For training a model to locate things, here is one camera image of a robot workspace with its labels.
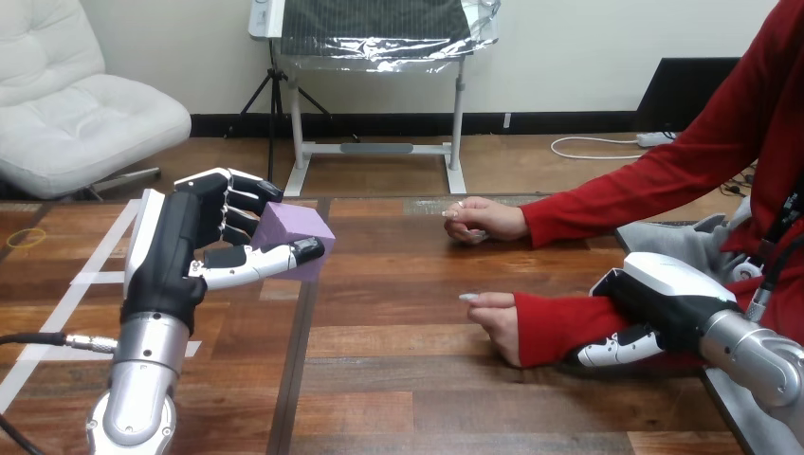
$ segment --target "tripod stand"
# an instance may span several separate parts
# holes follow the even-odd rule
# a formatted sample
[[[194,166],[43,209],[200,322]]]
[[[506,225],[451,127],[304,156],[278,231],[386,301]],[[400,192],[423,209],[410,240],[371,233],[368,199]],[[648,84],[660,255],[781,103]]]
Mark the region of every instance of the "tripod stand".
[[[251,99],[248,100],[248,103],[246,103],[246,107],[244,107],[243,110],[240,111],[238,123],[243,124],[243,120],[245,119],[246,114],[248,114],[248,109],[251,108],[251,104],[253,104],[254,101],[257,99],[257,97],[260,96],[260,93],[263,92],[265,86],[268,85],[269,82],[271,82],[271,115],[268,118],[268,176],[267,177],[268,181],[272,182],[274,176],[274,139],[276,138],[275,123],[277,122],[277,119],[282,118],[283,115],[282,94],[280,93],[279,82],[281,81],[288,82],[288,78],[287,75],[284,74],[284,71],[279,69],[276,60],[274,59],[273,41],[268,43],[268,53],[271,58],[271,67],[268,68],[268,74],[265,76],[265,79],[263,79],[263,83],[261,83],[260,86],[257,87],[257,91],[255,91],[254,95],[251,96]],[[329,119],[329,121],[333,122],[335,121],[332,117],[332,114],[330,114],[330,112],[327,111],[324,108],[324,106],[320,105],[320,103],[316,101],[313,97],[311,97],[307,92],[302,90],[301,87],[299,87],[299,93],[305,99],[310,101],[311,104],[316,106],[316,109],[321,111],[321,113],[324,114],[327,117],[327,119]],[[229,126],[228,132],[224,135],[224,138],[233,137],[235,133],[236,133],[235,125],[232,124]],[[355,142],[360,142],[360,138],[354,133],[350,134],[350,136]]]

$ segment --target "chair cushion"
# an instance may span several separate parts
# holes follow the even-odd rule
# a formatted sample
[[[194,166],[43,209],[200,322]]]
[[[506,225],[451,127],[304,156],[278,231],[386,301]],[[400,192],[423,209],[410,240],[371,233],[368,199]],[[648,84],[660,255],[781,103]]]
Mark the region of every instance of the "chair cushion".
[[[0,179],[41,198],[83,188],[184,141],[190,115],[151,86],[99,74],[0,108]]]
[[[103,73],[78,0],[0,0],[0,107]]]

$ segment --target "gray pants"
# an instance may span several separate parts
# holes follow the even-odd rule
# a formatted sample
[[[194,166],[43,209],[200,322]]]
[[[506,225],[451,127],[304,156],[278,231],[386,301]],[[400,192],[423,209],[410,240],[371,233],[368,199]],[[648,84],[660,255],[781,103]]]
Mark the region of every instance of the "gray pants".
[[[732,282],[731,271],[745,261],[744,254],[721,253],[731,231],[751,217],[750,198],[742,200],[727,226],[725,214],[704,218],[694,226],[668,227],[653,223],[631,223],[617,230],[631,252],[660,253],[684,261],[721,284]]]

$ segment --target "purple foam cube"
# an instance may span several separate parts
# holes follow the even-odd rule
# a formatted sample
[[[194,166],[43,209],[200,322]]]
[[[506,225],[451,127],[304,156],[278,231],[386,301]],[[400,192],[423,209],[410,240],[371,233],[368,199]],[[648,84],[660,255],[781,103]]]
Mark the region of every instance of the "purple foam cube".
[[[251,239],[251,247],[259,248],[271,244],[286,244],[308,237],[318,237],[324,243],[326,252],[313,262],[300,265],[292,270],[274,275],[271,278],[314,282],[321,268],[335,246],[335,235],[315,209],[269,202],[260,219],[260,225]]]

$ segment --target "black baseboard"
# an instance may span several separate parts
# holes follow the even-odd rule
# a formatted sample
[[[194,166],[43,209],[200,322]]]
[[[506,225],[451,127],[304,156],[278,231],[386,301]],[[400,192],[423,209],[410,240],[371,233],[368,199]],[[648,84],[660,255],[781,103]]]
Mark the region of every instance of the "black baseboard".
[[[514,113],[508,128],[505,114],[464,114],[463,134],[472,135],[569,135],[622,133],[633,130],[636,113],[534,112]],[[191,137],[268,137],[269,114],[192,115]],[[452,114],[303,114],[304,137],[368,136],[433,137],[452,135]],[[277,122],[277,137],[292,137],[290,116]]]

